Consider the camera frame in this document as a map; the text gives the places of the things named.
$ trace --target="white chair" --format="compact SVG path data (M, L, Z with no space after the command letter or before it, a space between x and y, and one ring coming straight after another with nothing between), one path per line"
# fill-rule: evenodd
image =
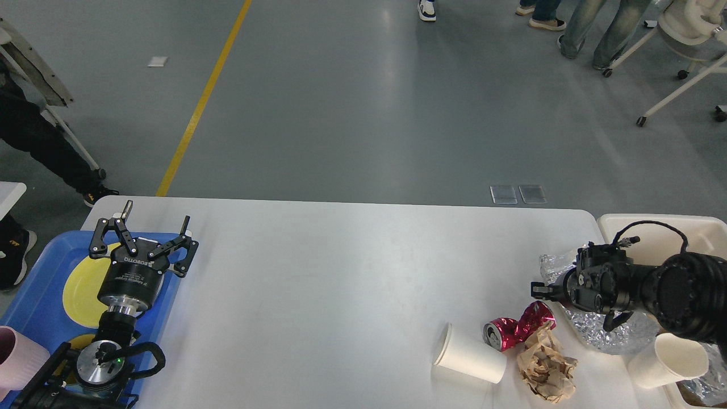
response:
M723 10L727 0L674 0L659 17L656 30L647 33L643 38L629 48L621 57L614 61L610 67L603 71L603 76L610 77L613 70L621 65L639 47L649 39L660 33L669 48L688 58L691 64L686 70L677 74L679 79L685 79L690 71L702 65L699 73L676 91L651 107L640 116L636 124L642 127L646 119L671 100L688 90L709 74L727 74L727 68L722 65L727 62L727 31L723 31Z
M25 98L46 111L76 150L83 154L96 176L106 179L106 171L99 167L68 124L51 107L68 106L73 97L40 55L4 18L0 18L0 58L12 71L11 77L23 90Z

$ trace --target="gray floor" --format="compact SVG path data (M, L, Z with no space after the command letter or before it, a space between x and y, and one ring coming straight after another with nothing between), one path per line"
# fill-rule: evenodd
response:
M710 117L727 103L724 78L636 127L688 63L655 38L609 79L591 69L616 2L576 60L513 1L440 0L436 23L415 3L252 0L169 195L492 206L490 185L539 184L538 207L727 220L727 124ZM2 17L74 94L60 112L107 185L154 195L242 4L30 0L5 2ZM167 66L147 68L154 55ZM4 144L0 180L28 185L12 214L39 233L31 261L87 215Z

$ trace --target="crumpled brown paper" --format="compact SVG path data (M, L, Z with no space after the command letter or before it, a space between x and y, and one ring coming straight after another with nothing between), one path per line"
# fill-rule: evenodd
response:
M549 322L528 337L525 348L518 354L518 368L530 390L551 403L570 398L576 391L572 379L578 360L560 353L561 343Z

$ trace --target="blue tray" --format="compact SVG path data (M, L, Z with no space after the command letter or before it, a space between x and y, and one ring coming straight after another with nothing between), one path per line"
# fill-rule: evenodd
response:
M88 256L92 231L68 231L55 237L43 249L35 266L25 279L10 307L0 318L0 325L13 327L33 341L41 344L51 354L62 343L78 335L96 333L95 329L76 324L66 315L63 309L63 288L73 269ZM141 233L134 237L145 237L164 243L175 238L176 234ZM106 234L106 244L119 242L113 233ZM185 250L175 252L169 257L173 264L179 261ZM180 279L169 272L164 275L164 283L154 307L139 318L136 329L141 332L137 342L156 342L164 328L169 310L172 308L174 295L177 293ZM150 354L144 354L136 362L136 370L148 369L152 366ZM130 382L127 392L139 394L142 380ZM9 408L20 392L11 391L0 402L0 409Z

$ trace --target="white paper cup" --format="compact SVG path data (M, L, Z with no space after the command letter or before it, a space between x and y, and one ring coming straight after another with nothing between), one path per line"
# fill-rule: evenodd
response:
M0 400L8 392L20 391L50 357L50 353L28 337L0 325Z
M694 379L709 369L709 360L699 342L664 333L641 350L627 366L634 384L656 388Z
M441 352L434 365L497 384L505 373L507 358L482 340L455 331L448 323Z

